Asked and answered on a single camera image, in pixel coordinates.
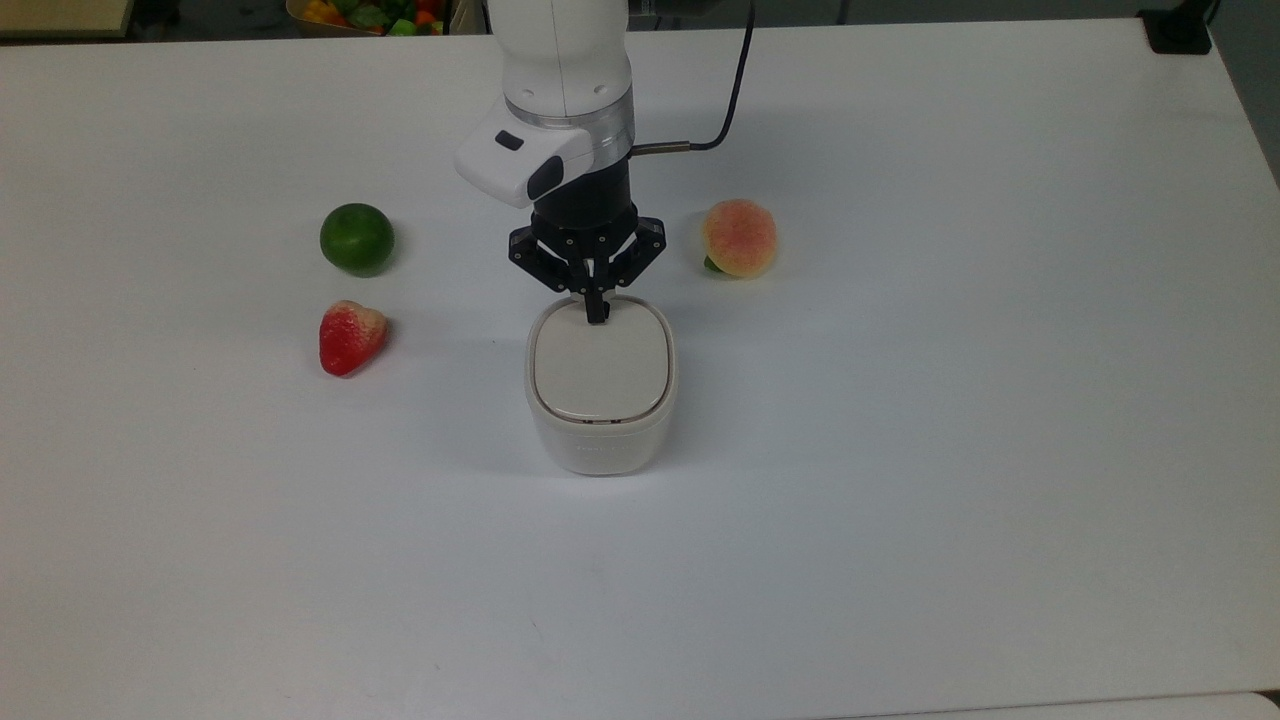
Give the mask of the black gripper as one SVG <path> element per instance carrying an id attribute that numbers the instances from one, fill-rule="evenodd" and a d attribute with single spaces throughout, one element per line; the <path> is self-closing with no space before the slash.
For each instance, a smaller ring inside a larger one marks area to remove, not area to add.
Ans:
<path id="1" fill-rule="evenodd" d="M 532 224 L 509 233 L 508 259 L 548 290 L 580 301 L 589 325 L 602 325 L 611 315 L 605 296 L 630 287 L 666 247 L 664 223 L 637 214 L 625 158 L 539 199 Z M 596 284 L 589 260 L 596 263 Z"/>

